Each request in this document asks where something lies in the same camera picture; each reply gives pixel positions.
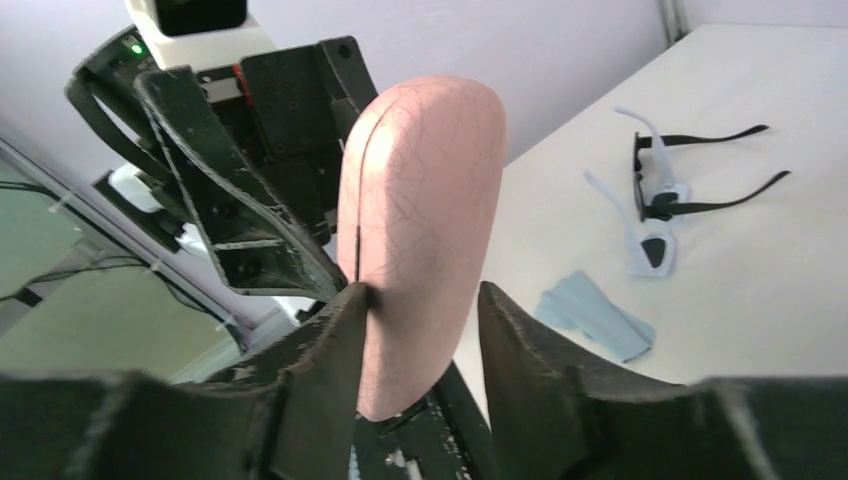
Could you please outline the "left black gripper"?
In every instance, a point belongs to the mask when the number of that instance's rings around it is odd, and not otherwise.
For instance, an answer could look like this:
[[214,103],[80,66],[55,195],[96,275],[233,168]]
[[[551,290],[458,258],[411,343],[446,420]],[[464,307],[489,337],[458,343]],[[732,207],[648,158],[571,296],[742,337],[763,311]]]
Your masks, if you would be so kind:
[[250,56],[198,81],[178,67],[134,88],[216,271],[241,295],[330,301],[346,286],[321,247],[342,144],[377,96],[358,41]]

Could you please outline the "light blue cloth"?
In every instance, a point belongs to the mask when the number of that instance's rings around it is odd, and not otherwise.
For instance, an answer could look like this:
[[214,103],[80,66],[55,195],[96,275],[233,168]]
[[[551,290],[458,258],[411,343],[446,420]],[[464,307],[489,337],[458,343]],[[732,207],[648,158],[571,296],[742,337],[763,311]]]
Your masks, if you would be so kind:
[[543,291],[534,316],[550,328],[582,332],[623,363],[647,354],[656,341],[653,326],[615,305],[583,271]]

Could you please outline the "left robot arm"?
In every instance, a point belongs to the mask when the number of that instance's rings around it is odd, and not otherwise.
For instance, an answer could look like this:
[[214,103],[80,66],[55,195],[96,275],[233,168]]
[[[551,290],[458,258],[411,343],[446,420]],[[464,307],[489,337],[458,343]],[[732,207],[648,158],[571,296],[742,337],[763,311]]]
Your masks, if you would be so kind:
[[65,94],[154,199],[198,229],[231,290],[326,302],[346,286],[326,246],[344,144],[377,95],[355,38],[161,70],[128,28]]

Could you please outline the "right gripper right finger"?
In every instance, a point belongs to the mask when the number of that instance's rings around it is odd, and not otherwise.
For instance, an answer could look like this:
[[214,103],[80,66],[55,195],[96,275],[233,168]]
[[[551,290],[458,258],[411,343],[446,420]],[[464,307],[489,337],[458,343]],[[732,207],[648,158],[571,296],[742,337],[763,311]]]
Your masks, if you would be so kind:
[[843,479],[843,377],[666,383],[616,365],[480,285],[490,426],[508,479]]

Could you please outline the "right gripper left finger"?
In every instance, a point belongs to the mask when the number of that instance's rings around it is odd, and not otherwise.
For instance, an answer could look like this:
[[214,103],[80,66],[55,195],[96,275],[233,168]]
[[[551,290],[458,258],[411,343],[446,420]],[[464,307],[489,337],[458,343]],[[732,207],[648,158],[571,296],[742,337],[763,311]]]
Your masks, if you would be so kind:
[[5,372],[5,479],[344,479],[368,289],[203,383],[140,371]]

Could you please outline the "pink glasses case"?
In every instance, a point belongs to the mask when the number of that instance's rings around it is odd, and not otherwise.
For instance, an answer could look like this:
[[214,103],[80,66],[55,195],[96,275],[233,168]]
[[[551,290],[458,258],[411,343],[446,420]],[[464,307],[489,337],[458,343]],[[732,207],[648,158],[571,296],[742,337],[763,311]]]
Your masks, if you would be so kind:
[[372,422],[442,377],[478,288],[507,153],[498,94],[424,76],[378,95],[345,142],[337,262],[367,286],[357,410]]

